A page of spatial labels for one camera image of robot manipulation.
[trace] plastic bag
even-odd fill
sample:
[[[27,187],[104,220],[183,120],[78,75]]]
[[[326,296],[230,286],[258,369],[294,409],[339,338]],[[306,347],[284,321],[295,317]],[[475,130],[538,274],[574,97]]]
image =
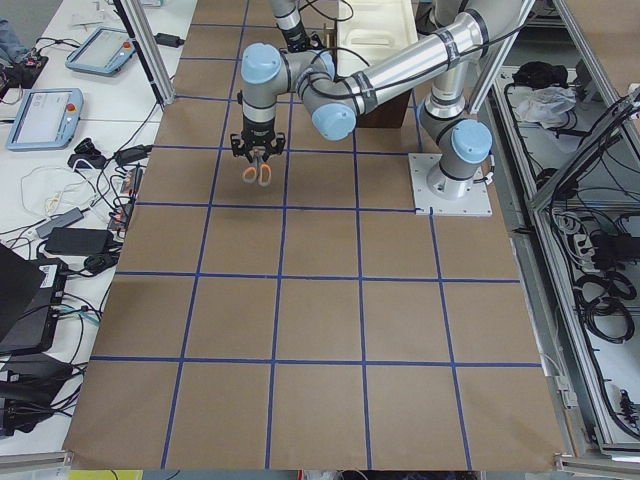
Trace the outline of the plastic bag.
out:
[[[543,128],[562,127],[567,124],[567,112],[576,105],[576,94],[569,88],[548,87],[534,90],[529,98],[515,109],[523,122],[534,122]]]

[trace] tablet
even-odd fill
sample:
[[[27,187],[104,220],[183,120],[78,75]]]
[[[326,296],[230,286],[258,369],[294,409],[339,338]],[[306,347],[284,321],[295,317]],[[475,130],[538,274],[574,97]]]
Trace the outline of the tablet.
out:
[[[66,147],[78,126],[82,105],[82,92],[77,88],[25,90],[7,139],[7,149],[30,151]]]
[[[65,66],[78,72],[111,76],[129,61],[134,51],[126,31],[100,27],[69,55]]]

